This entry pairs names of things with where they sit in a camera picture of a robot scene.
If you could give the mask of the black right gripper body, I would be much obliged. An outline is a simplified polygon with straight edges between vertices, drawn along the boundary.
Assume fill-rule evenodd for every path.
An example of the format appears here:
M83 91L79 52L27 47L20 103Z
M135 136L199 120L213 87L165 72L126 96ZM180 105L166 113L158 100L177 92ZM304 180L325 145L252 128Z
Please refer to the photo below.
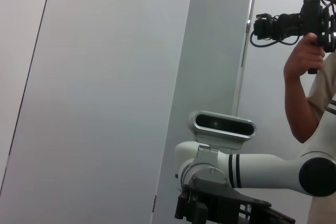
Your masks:
M270 206L234 189L217 195L208 189L186 186L178 196L174 217L191 223L272 223Z

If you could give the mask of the bystander bare hand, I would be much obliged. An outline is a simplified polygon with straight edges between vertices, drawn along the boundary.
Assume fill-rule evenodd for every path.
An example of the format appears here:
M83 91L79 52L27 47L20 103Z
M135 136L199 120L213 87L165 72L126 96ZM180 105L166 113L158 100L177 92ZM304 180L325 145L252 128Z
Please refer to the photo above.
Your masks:
M298 79L310 69L322 69L325 52L317 42L318 36L308 33L297 43L283 69L286 80Z

